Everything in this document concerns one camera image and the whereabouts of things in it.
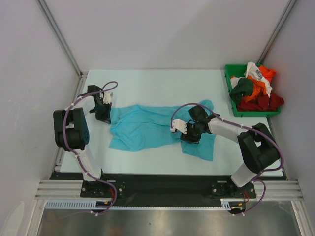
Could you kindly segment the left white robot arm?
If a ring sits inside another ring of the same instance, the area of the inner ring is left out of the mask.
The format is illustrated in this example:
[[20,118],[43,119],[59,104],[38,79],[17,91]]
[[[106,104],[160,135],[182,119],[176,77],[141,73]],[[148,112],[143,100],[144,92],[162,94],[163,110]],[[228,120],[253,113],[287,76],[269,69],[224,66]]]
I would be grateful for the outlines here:
[[90,133],[86,115],[94,114],[96,120],[110,124],[112,90],[89,85],[87,92],[80,94],[71,105],[53,112],[57,146],[74,157],[84,181],[94,181],[91,190],[100,197],[108,193],[109,185],[101,180],[103,171],[89,148]]

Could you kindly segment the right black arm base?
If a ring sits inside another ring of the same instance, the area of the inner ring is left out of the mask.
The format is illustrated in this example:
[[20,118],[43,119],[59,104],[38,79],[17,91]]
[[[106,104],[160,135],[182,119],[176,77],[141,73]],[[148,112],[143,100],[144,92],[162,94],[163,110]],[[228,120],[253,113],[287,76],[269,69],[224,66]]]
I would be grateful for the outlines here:
[[216,181],[211,183],[210,197],[218,198],[256,198],[256,192],[252,183],[247,183],[243,187],[237,187],[230,181]]

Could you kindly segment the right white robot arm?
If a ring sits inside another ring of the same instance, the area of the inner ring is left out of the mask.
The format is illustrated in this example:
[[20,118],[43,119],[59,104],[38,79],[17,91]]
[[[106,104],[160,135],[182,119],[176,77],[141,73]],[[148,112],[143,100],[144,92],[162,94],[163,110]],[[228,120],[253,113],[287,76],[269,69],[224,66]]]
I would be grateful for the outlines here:
[[197,144],[202,134],[225,137],[239,145],[243,164],[231,175],[227,192],[239,197],[245,185],[266,171],[266,168],[281,158],[279,147],[269,129],[263,123],[247,127],[221,118],[218,114],[208,114],[205,107],[196,105],[188,110],[191,121],[172,121],[172,132],[180,131],[181,140]]

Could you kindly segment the light blue t shirt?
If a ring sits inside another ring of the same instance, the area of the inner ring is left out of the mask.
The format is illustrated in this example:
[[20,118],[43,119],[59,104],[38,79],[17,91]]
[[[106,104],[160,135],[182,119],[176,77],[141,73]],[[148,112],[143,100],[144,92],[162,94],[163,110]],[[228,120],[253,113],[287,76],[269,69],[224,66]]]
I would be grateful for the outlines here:
[[182,153],[207,161],[214,157],[215,135],[202,134],[198,144],[180,139],[181,133],[170,131],[170,121],[178,106],[143,106],[113,108],[111,110],[111,149],[136,152],[161,146],[181,144]]

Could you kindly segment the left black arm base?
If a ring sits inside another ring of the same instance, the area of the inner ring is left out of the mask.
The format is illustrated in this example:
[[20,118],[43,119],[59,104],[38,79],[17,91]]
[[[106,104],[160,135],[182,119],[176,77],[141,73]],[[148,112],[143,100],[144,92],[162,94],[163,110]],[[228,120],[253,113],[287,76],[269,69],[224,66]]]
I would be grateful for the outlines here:
[[124,196],[125,182],[110,180],[116,189],[117,194],[115,194],[114,187],[101,183],[99,181],[83,181],[80,197],[82,198],[109,198],[111,196],[116,196],[117,198],[122,198]]

